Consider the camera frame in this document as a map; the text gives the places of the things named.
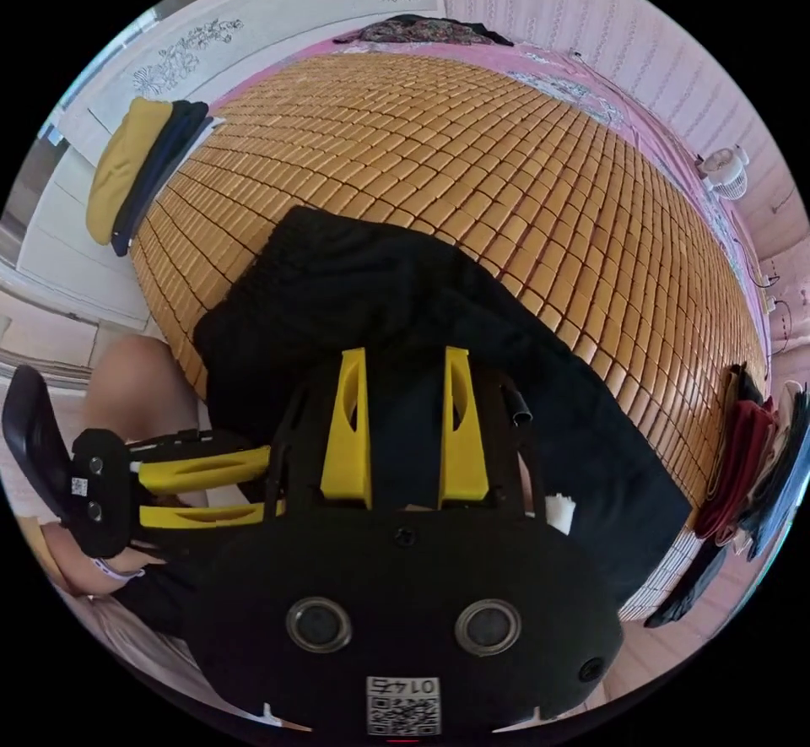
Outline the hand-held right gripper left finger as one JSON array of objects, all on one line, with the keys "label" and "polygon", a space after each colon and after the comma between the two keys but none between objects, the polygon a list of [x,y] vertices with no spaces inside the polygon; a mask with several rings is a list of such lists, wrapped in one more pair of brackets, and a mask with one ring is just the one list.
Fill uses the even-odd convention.
[{"label": "hand-held right gripper left finger", "polygon": [[365,351],[343,352],[320,490],[329,501],[372,503]]}]

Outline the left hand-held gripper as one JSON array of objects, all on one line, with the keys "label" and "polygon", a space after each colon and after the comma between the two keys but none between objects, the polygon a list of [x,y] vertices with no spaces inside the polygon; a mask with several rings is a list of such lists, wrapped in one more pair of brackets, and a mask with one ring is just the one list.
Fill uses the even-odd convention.
[{"label": "left hand-held gripper", "polygon": [[263,522],[265,505],[168,507],[159,498],[259,479],[270,454],[222,431],[126,443],[88,429],[73,443],[70,532],[90,557],[141,547],[163,560],[208,558],[243,527]]}]

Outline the person's left hand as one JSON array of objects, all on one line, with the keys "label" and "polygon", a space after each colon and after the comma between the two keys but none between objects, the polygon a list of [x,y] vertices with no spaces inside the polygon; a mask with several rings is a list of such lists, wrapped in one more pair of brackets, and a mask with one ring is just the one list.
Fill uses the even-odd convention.
[{"label": "person's left hand", "polygon": [[109,560],[91,558],[90,562],[105,576],[120,583],[144,576],[145,569],[150,564],[145,554],[135,550],[127,550]]}]

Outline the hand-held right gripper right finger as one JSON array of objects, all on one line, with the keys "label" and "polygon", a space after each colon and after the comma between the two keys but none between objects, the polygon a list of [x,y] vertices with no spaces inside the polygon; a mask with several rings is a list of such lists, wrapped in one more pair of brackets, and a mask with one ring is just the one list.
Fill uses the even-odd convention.
[{"label": "hand-held right gripper right finger", "polygon": [[481,502],[489,492],[473,377],[465,349],[445,349],[438,504]]}]

